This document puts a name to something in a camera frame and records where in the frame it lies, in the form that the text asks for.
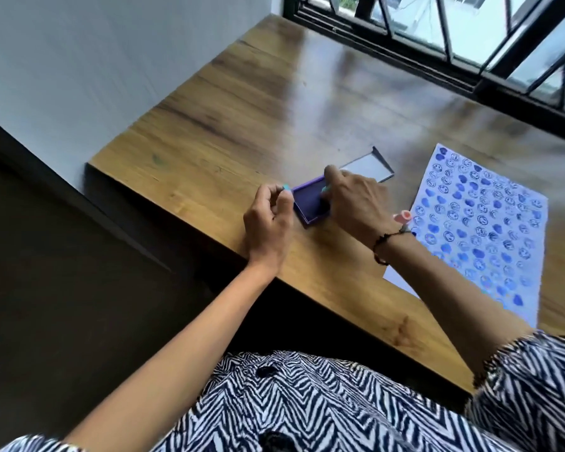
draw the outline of person's left hand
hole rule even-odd
[[[274,184],[262,184],[243,216],[249,265],[261,265],[276,276],[291,244],[293,193]]]

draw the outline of wooden countertop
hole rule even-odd
[[[409,208],[435,145],[550,199],[539,325],[565,334],[565,141],[269,16],[183,83],[91,165],[243,253],[262,182],[296,186],[376,145]],[[281,280],[472,392],[472,374],[421,301],[384,281],[331,221],[295,238]]]

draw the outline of open ink pad case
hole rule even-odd
[[[393,176],[392,167],[385,161],[381,153],[373,146],[372,152],[363,155],[359,159],[349,162],[340,169],[350,173],[360,174],[368,178],[375,178],[377,182],[383,182]],[[304,226],[326,217],[330,211],[328,201],[322,199],[320,194],[326,186],[324,176],[319,176],[309,182],[293,188],[295,198],[295,212]]]

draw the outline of patterned clothing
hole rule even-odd
[[[24,436],[2,450],[78,449]],[[537,331],[499,351],[466,417],[357,363],[225,356],[153,450],[565,451],[565,339]]]

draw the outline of forearm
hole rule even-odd
[[[149,450],[196,402],[273,273],[248,266],[66,438],[92,452]]]
[[[379,256],[414,288],[476,374],[500,346],[533,332],[410,234],[391,237],[380,245]]]

